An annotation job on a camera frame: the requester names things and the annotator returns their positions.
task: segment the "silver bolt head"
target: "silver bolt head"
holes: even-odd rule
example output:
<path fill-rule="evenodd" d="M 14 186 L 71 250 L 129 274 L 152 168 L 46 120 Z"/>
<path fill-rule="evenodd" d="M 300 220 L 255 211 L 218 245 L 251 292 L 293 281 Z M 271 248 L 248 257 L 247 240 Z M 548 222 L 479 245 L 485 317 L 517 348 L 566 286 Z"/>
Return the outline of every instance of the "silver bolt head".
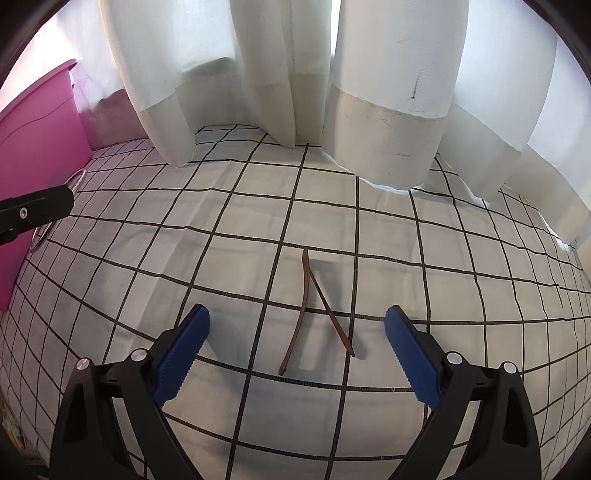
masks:
<path fill-rule="evenodd" d="M 503 364 L 503 369 L 508 374 L 515 374 L 515 373 L 517 373 L 517 367 L 515 366 L 515 364 L 513 362 L 505 362 Z"/>
<path fill-rule="evenodd" d="M 85 370 L 90 365 L 90 361 L 87 358 L 81 358 L 76 362 L 76 368 L 78 370 Z"/>
<path fill-rule="evenodd" d="M 447 354 L 447 361 L 450 362 L 453 365 L 459 365 L 459 364 L 461 364 L 464 361 L 464 359 L 457 352 L 449 352 Z"/>
<path fill-rule="evenodd" d="M 148 356 L 148 352 L 143 348 L 138 348 L 131 353 L 131 359 L 134 362 L 141 362 L 144 358 Z"/>

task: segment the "white grid tablecloth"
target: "white grid tablecloth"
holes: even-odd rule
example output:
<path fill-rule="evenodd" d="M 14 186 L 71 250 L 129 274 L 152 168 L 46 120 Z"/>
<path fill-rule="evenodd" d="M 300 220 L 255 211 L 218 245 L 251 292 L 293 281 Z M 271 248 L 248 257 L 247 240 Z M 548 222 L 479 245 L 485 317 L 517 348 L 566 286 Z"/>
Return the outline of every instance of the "white grid tablecloth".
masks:
<path fill-rule="evenodd" d="M 72 214 L 24 262 L 0 322 L 0 385 L 45 459 L 76 360 L 149 348 L 201 303 L 210 335 L 164 411 L 206 479 L 386 479 L 427 414 L 384 335 L 399 304 L 444 350 L 518 365 L 544 475 L 560 469 L 589 425 L 591 288 L 535 208 L 504 188 L 485 204 L 438 156 L 420 187 L 387 192 L 258 128 L 206 127 L 196 142 L 203 159 L 180 169 L 149 140 L 96 151 Z M 356 357 L 312 288 L 279 377 L 303 247 Z"/>

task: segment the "pink storage box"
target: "pink storage box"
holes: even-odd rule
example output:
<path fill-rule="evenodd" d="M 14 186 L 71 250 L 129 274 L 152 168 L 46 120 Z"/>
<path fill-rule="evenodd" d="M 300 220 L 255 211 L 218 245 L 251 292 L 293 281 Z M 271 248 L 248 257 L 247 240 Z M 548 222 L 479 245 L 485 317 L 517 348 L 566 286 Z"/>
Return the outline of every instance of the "pink storage box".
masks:
<path fill-rule="evenodd" d="M 69 60 L 0 112 L 0 199 L 63 184 L 92 150 L 76 110 Z M 0 246 L 0 311 L 6 311 L 33 232 Z"/>

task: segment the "white fabric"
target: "white fabric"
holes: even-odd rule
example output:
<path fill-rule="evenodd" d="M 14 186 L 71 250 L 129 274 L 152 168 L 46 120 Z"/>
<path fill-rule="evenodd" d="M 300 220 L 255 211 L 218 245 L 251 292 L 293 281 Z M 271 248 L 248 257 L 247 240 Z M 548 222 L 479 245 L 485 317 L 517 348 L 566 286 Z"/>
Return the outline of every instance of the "white fabric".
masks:
<path fill-rule="evenodd" d="M 43 458 L 78 358 L 123 360 L 200 303 L 210 332 L 164 411 L 204 478 L 387 479 L 424 413 L 384 334 L 382 316 L 399 304 L 418 328 L 430 322 L 444 351 L 526 371 L 550 480 L 591 421 L 591 286 L 576 252 L 505 187 L 507 203 L 485 207 L 439 157 L 421 190 L 385 191 L 320 147 L 283 148 L 244 127 L 199 132 L 215 148 L 185 168 L 166 165 L 149 140 L 95 152 L 72 215 L 27 256 L 0 317 L 0 389 Z M 356 356 L 346 358 L 311 287 L 313 311 L 280 377 L 304 247 Z M 143 458 L 125 406 L 115 408 Z M 440 478 L 460 462 L 476 410 Z"/>
<path fill-rule="evenodd" d="M 340 6 L 323 149 L 368 180 L 421 183 L 433 161 L 464 43 L 467 1 Z"/>
<path fill-rule="evenodd" d="M 563 241 L 577 239 L 587 272 L 591 271 L 590 151 L 591 86 L 559 40 L 548 95 L 528 142 L 527 161 L 507 183 L 534 202 Z M 539 183 L 540 174 L 545 177 L 543 183 Z"/>
<path fill-rule="evenodd" d="M 466 45 L 439 153 L 492 200 L 544 105 L 557 35 L 521 0 L 470 2 Z"/>
<path fill-rule="evenodd" d="M 30 84 L 67 60 L 80 112 L 123 88 L 106 39 L 97 0 L 71 0 L 26 46 L 0 88 L 0 111 Z"/>
<path fill-rule="evenodd" d="M 194 159 L 193 133 L 215 123 L 257 124 L 291 148 L 319 141 L 330 0 L 100 6 L 131 102 L 170 164 Z"/>

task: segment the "white curtain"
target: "white curtain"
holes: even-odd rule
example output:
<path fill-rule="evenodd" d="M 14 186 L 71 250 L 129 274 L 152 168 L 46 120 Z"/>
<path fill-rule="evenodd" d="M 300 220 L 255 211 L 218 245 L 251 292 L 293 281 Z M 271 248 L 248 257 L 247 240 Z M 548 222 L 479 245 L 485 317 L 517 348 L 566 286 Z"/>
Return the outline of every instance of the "white curtain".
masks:
<path fill-rule="evenodd" d="M 258 125 L 293 148 L 320 141 L 330 0 L 100 0 L 140 120 L 176 166 L 204 125 Z"/>
<path fill-rule="evenodd" d="M 550 85 L 557 34 L 522 0 L 470 2 L 441 156 L 493 200 L 519 162 Z"/>
<path fill-rule="evenodd" d="M 513 175 L 507 179 L 540 210 L 566 243 L 576 241 L 591 272 L 591 85 L 558 40 L 540 118 Z"/>
<path fill-rule="evenodd" d="M 421 183 L 452 99 L 467 0 L 343 0 L 322 147 L 396 189 Z"/>
<path fill-rule="evenodd" d="M 506 183 L 536 205 L 591 271 L 591 86 L 521 0 L 72 0 L 0 108 L 71 57 L 81 115 L 124 85 L 172 165 L 200 155 L 199 128 L 228 123 L 321 143 L 396 189 L 438 151 L 477 196 Z M 103 123 L 124 130 L 120 117 Z"/>

